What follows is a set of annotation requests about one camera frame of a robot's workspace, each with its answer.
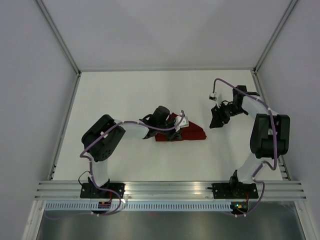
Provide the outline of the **dark red cloth napkin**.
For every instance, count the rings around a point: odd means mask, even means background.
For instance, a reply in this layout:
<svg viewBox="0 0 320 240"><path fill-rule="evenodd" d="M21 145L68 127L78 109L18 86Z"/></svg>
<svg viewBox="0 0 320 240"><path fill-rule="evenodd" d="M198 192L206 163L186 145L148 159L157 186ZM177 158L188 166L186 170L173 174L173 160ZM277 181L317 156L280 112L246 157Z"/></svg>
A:
<svg viewBox="0 0 320 240"><path fill-rule="evenodd" d="M196 141L205 140L207 138L205 131L200 126L193 122L189 122L189 127L181 128L182 140L178 141ZM164 133L157 133L155 135L156 142L166 142Z"/></svg>

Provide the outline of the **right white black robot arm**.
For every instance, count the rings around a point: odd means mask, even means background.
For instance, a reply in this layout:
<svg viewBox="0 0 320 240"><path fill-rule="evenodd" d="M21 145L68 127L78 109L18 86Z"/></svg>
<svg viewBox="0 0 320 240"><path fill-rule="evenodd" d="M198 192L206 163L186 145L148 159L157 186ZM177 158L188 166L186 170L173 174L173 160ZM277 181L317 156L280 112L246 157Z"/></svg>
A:
<svg viewBox="0 0 320 240"><path fill-rule="evenodd" d="M214 199L258 199L257 176L268 166L275 170L278 158L289 150L290 117L271 110L260 95L238 85L232 90L233 100L221 100L213 92L209 99L215 101L211 109L210 129L221 128L231 117L245 114L254 120L249 140L250 154L243 165L234 171L228 182L213 183L210 190Z"/></svg>

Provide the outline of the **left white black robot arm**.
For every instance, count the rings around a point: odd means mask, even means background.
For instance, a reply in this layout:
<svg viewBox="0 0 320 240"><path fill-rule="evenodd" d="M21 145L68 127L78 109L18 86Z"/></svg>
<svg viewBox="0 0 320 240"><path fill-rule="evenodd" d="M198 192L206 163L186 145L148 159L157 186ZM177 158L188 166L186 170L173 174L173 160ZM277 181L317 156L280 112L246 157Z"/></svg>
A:
<svg viewBox="0 0 320 240"><path fill-rule="evenodd" d="M147 140L158 134L163 134L168 141L181 140L182 129L188 126L184 111L174 116L161 105L139 120L117 120L103 115L81 138L84 150L79 157L89 161L88 182L92 193L98 198L108 195L108 161L121 140Z"/></svg>

